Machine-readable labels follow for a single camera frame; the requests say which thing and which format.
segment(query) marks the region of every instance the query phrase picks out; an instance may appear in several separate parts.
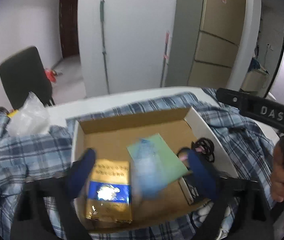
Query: white table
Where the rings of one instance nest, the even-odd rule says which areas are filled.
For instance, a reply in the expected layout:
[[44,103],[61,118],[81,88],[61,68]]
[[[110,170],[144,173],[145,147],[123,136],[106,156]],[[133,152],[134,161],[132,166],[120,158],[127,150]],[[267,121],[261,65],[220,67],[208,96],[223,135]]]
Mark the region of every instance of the white table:
[[[123,106],[133,102],[148,100],[151,98],[171,96],[182,92],[191,92],[195,94],[195,96],[199,100],[208,102],[214,106],[218,106],[218,104],[209,95],[204,93],[200,88],[170,87],[148,89],[88,98],[63,105],[49,107],[48,111],[50,114],[50,124],[66,126],[66,119],[71,117],[102,112],[108,109],[112,109],[113,107]],[[277,136],[275,131],[269,125],[258,121],[255,122],[259,125],[265,136],[272,140],[274,144],[276,144],[279,140],[279,137]]]

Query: human hand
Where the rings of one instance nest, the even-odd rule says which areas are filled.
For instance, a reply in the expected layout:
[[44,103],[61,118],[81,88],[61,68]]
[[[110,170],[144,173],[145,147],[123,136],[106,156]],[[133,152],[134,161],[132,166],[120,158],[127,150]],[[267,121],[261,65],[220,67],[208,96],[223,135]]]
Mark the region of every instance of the human hand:
[[279,143],[273,150],[273,172],[271,174],[271,197],[277,201],[284,200],[284,158]]

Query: wooden door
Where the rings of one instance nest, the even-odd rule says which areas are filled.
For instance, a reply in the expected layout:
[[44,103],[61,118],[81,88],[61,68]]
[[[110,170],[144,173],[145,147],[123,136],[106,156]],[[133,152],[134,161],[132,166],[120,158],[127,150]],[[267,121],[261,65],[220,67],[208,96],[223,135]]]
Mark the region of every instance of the wooden door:
[[78,0],[60,0],[60,38],[63,58],[79,54]]

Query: blue plaid fabric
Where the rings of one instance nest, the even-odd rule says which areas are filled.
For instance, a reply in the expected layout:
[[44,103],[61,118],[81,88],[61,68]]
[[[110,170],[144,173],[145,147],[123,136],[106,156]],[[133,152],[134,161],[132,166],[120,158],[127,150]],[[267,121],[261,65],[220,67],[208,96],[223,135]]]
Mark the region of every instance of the blue plaid fabric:
[[[204,90],[215,98],[215,90]],[[192,93],[183,93],[165,98],[152,99],[117,107],[111,111],[90,114],[67,120],[68,131],[65,128],[52,126],[48,134],[25,137],[9,137],[6,125],[9,118],[0,116],[0,235],[9,239],[14,210],[19,199],[25,178],[35,179],[52,177],[56,172],[65,171],[70,166],[70,149],[75,120],[105,118],[115,115],[150,112],[170,108],[194,107],[207,122],[214,134],[229,154],[239,177],[259,178],[264,187],[267,200],[272,205],[270,197],[270,174],[273,144],[268,140],[258,125],[249,118],[239,115],[236,108],[220,104],[215,107],[199,101]],[[46,198],[45,204],[57,236],[65,238],[60,225],[54,200]],[[229,231],[237,202],[234,199],[229,206],[231,214],[223,221],[223,236]],[[200,226],[199,215],[180,217],[149,228],[126,231],[116,234],[92,234],[94,239],[105,240],[189,240]]]

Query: floor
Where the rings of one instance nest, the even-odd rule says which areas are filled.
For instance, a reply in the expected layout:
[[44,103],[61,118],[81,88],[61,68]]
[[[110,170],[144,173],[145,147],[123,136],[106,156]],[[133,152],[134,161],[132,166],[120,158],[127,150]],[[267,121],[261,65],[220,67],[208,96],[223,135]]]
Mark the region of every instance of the floor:
[[62,73],[56,77],[53,87],[53,100],[56,105],[86,98],[80,56],[64,59],[54,70]]

